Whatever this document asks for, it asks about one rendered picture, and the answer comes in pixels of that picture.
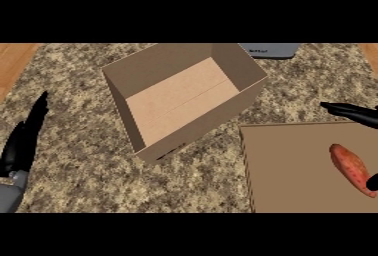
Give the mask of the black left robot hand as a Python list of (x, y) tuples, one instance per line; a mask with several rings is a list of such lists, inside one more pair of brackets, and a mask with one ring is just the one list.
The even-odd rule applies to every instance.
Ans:
[(36, 147), (45, 117), (49, 112), (47, 92), (40, 95), (27, 120), (21, 121), (9, 135), (0, 155), (0, 177), (9, 177), (19, 170), (28, 172), (36, 157)]

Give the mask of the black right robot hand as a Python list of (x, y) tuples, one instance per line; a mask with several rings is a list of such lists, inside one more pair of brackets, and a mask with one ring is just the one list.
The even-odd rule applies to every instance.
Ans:
[(356, 106), (349, 103), (322, 102), (321, 106), (328, 113), (346, 117), (363, 126), (378, 130), (378, 106), (374, 109)]

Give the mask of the orange sweet potato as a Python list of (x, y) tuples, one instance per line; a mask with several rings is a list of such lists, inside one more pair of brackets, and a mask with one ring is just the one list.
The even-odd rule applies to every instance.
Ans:
[(375, 198), (377, 192), (368, 188), (371, 175), (360, 157), (341, 144), (329, 146), (329, 154), (334, 166), (350, 184), (368, 197)]

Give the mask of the brown flat tray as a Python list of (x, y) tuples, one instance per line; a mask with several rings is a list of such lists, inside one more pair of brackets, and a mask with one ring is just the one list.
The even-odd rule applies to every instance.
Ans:
[(378, 130), (352, 122), (241, 127), (253, 209), (259, 212), (378, 212), (378, 198), (337, 170), (329, 146), (343, 145), (378, 173)]

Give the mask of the open cardboard box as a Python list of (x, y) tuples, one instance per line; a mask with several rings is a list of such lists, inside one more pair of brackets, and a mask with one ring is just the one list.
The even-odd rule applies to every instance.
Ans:
[(158, 43), (102, 72), (135, 155), (148, 163), (251, 106), (267, 80), (238, 43)]

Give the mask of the grey flat appliance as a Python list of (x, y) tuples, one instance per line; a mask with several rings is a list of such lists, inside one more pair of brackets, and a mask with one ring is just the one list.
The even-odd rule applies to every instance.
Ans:
[(300, 43), (241, 43), (239, 46), (254, 58), (288, 59), (296, 56)]

